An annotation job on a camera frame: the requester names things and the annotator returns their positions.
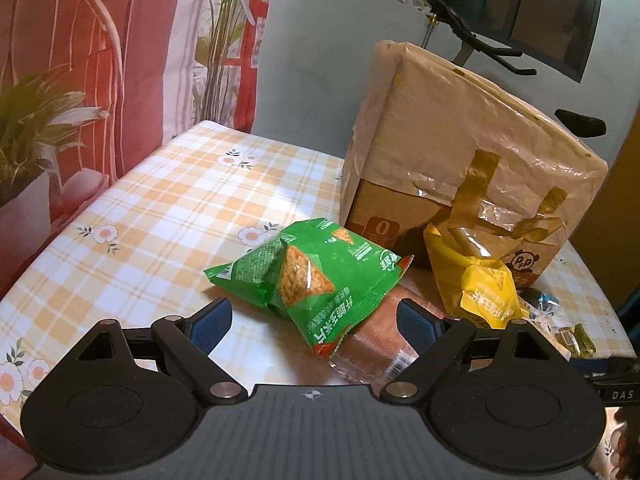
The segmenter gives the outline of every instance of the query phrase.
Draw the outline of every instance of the brown cardboard box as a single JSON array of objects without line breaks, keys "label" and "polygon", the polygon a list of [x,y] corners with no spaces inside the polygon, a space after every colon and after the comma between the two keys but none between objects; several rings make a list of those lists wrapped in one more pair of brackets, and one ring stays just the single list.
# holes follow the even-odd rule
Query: brown cardboard box
[{"label": "brown cardboard box", "polygon": [[[535,281],[591,204],[606,163],[473,72],[411,44],[376,49],[344,163],[340,222],[427,266],[422,231],[430,222],[449,228],[455,199],[469,255],[503,260],[517,285]],[[475,167],[482,154],[494,166]],[[484,186],[474,187],[478,179]]]}]

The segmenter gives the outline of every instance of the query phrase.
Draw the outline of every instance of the triangular hole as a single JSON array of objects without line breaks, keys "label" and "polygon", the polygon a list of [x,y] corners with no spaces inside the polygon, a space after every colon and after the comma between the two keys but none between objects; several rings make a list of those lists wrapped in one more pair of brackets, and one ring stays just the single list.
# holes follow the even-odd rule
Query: triangular hole
[{"label": "triangular hole", "polygon": [[527,332],[518,333],[518,340],[516,342],[516,349],[513,356],[520,359],[549,359],[546,352],[540,348],[535,339],[531,337],[531,334]]},{"label": "triangular hole", "polygon": [[82,352],[79,361],[94,361],[96,359],[110,359],[113,357],[111,336],[108,332],[99,333],[91,344]]}]

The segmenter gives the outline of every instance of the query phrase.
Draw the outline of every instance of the black device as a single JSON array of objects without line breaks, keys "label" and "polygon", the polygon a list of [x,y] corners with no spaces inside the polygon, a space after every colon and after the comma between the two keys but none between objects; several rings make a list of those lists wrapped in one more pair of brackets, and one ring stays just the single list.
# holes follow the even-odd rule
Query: black device
[{"label": "black device", "polygon": [[[379,398],[365,385],[249,395],[207,356],[231,319],[221,299],[150,328],[98,322],[24,405],[40,463],[28,479],[587,480],[604,404],[635,388],[635,360],[594,384],[584,377],[606,383],[610,362],[578,371],[527,322],[480,330],[402,300],[398,329],[419,357]],[[479,358],[493,362],[468,371]]]}]

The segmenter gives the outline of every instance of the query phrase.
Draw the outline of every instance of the white pot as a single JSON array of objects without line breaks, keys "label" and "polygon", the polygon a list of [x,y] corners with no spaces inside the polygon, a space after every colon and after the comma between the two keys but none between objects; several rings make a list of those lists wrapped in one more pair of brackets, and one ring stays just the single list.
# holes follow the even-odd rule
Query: white pot
[{"label": "white pot", "polygon": [[0,298],[20,266],[50,234],[49,175],[44,172],[0,207]]}]

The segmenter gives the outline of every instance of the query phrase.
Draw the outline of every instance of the table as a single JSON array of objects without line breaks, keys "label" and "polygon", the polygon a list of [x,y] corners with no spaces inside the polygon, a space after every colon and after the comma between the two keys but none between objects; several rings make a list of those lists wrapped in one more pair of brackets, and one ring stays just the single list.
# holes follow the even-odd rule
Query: table
[{"label": "table", "polygon": [[[205,122],[151,155],[87,208],[0,302],[0,412],[21,403],[98,320],[149,326],[190,316],[224,293],[202,272],[231,262],[301,219],[337,220],[342,161]],[[582,322],[599,356],[633,354],[612,307],[570,244],[538,280]],[[255,383],[341,384],[292,323],[233,300],[234,323],[211,355]]]}]

